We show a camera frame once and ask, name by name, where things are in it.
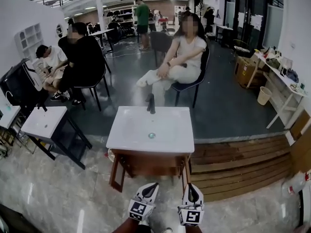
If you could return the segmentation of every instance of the black sneaker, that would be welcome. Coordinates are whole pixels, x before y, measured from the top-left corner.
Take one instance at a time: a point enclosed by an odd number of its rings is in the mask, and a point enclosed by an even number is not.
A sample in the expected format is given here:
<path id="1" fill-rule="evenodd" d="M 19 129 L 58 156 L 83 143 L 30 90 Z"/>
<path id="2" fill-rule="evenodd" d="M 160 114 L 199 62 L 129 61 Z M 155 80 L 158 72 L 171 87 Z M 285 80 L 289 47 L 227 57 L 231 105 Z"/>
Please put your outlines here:
<path id="1" fill-rule="evenodd" d="M 82 101 L 74 100 L 74 101 L 72 101 L 71 104 L 72 104 L 72 106 L 78 106 L 81 103 L 82 103 Z"/>
<path id="2" fill-rule="evenodd" d="M 58 92 L 55 92 L 54 96 L 51 97 L 52 101 L 61 101 L 64 100 L 63 94 L 59 94 Z"/>

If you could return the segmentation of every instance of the black hair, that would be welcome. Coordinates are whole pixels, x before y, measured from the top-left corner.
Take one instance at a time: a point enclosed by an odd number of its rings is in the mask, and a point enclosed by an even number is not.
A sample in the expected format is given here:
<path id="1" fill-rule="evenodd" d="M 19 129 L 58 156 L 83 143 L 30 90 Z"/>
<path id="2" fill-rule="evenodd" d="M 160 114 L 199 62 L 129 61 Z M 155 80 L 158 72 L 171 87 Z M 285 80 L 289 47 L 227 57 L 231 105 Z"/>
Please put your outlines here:
<path id="1" fill-rule="evenodd" d="M 83 22 L 76 22 L 72 25 L 72 32 L 76 32 L 80 35 L 86 35 L 86 24 Z"/>
<path id="2" fill-rule="evenodd" d="M 35 52 L 38 59 L 42 58 L 45 51 L 48 49 L 47 46 L 41 45 L 37 48 L 37 51 Z"/>
<path id="3" fill-rule="evenodd" d="M 183 22 L 186 21 L 188 17 L 192 17 L 193 22 L 196 22 L 198 24 L 198 32 L 197 32 L 198 37 L 206 41 L 204 27 L 201 23 L 200 18 L 198 17 L 198 15 L 190 12 L 185 13 L 184 16 L 181 18 L 181 24 L 179 26 L 179 29 L 176 31 L 174 38 L 185 35 L 185 32 L 183 31 Z"/>
<path id="4" fill-rule="evenodd" d="M 73 19 L 70 18 L 70 19 L 68 20 L 68 25 L 72 25 L 72 24 L 74 24 L 74 22 L 73 22 Z"/>

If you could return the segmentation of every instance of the sink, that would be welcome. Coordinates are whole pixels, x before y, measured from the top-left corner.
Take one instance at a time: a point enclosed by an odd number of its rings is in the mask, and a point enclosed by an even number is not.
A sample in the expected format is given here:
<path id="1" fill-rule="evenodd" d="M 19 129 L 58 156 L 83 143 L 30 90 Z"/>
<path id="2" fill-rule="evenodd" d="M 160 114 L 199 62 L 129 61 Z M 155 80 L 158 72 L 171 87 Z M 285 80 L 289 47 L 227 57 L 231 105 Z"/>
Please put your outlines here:
<path id="1" fill-rule="evenodd" d="M 113 122 L 107 148 L 151 152 L 194 152 L 189 108 L 120 106 Z"/>
<path id="2" fill-rule="evenodd" d="M 51 138 L 60 120 L 67 111 L 66 106 L 34 108 L 21 130 L 25 133 Z"/>

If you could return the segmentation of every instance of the green t-shirt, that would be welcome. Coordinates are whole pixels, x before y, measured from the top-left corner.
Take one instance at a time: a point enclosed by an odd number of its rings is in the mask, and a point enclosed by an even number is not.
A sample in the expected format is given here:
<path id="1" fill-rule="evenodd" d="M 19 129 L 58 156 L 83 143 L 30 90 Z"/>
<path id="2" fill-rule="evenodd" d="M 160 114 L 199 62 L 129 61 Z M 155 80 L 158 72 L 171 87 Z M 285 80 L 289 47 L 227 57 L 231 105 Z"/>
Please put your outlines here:
<path id="1" fill-rule="evenodd" d="M 137 25 L 148 25 L 149 21 L 149 7 L 147 4 L 142 3 L 136 9 Z"/>

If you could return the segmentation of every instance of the black faucet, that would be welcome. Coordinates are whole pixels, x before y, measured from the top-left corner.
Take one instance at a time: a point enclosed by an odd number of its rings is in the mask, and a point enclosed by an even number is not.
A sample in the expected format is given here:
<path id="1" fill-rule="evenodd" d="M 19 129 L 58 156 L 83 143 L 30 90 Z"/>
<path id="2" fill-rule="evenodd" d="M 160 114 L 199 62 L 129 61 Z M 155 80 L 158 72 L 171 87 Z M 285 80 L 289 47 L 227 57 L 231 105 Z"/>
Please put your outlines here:
<path id="1" fill-rule="evenodd" d="M 37 104 L 36 104 L 36 107 L 37 107 L 38 109 L 40 109 L 40 107 L 42 107 L 42 109 L 43 109 L 45 112 L 48 111 L 48 109 L 47 109 L 47 107 L 45 107 L 44 103 L 37 103 Z"/>
<path id="2" fill-rule="evenodd" d="M 156 113 L 156 107 L 155 107 L 155 96 L 153 93 L 149 93 L 146 102 L 148 103 L 147 111 L 150 111 L 150 114 L 155 114 Z"/>

